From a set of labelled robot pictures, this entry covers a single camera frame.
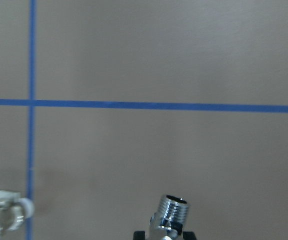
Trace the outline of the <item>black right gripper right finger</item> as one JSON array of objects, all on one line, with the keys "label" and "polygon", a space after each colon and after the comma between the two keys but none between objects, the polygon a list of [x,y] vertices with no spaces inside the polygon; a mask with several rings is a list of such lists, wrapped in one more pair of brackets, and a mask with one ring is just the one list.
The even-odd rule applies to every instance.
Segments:
[{"label": "black right gripper right finger", "polygon": [[196,240],[196,235],[193,231],[184,231],[181,237],[183,240]]}]

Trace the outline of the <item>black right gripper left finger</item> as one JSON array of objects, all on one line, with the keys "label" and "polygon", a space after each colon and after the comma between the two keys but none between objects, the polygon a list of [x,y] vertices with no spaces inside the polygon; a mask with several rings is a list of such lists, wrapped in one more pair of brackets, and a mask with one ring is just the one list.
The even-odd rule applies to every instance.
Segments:
[{"label": "black right gripper left finger", "polygon": [[133,233],[133,240],[148,240],[146,231],[139,230]]}]

